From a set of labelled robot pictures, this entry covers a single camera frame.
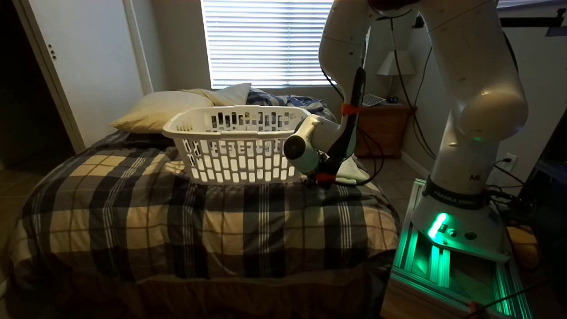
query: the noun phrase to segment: green light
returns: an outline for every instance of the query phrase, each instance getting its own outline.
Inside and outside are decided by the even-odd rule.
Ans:
[[[430,224],[430,228],[428,228],[428,232],[426,232],[430,239],[433,239],[433,237],[437,235],[437,232],[439,232],[439,228],[442,226],[442,223],[444,223],[446,217],[448,217],[446,212],[439,212],[439,214],[435,216],[435,219],[432,221],[432,224]]]

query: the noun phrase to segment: white laundry basket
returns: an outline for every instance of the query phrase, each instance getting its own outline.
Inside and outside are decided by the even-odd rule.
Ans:
[[[162,125],[173,138],[187,177],[199,184],[295,180],[281,143],[308,111],[293,106],[205,106]]]

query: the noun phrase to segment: checkered blanket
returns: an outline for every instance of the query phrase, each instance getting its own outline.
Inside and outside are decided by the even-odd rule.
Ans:
[[[173,148],[118,138],[56,166],[13,230],[15,279],[277,278],[352,267],[396,244],[394,217],[370,187],[198,185],[168,171],[171,159]]]

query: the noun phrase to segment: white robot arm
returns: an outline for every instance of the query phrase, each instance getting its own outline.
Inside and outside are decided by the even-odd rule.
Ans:
[[[423,15],[440,77],[453,100],[412,223],[437,246],[506,260],[501,223],[486,205],[485,180],[495,161],[497,143],[522,127],[527,106],[495,1],[334,0],[320,40],[320,65],[336,81],[343,102],[355,106],[362,86],[355,84],[355,72],[362,65],[371,10],[405,5],[414,5]],[[339,123],[315,116],[306,120],[284,145],[284,154],[306,173],[320,171],[320,162],[327,157],[332,157],[332,168],[338,169],[334,161],[354,148],[355,109],[352,113],[347,111]]]

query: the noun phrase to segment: white pillow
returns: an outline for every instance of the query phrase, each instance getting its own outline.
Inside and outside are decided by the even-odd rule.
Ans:
[[[160,132],[160,127],[176,113],[191,106],[212,106],[201,93],[187,90],[160,90],[143,95],[125,115],[113,122],[118,130]]]
[[[205,95],[215,106],[228,106],[228,104],[246,104],[249,86],[251,83],[237,83],[237,84],[228,84],[221,90],[191,88],[189,92]]]

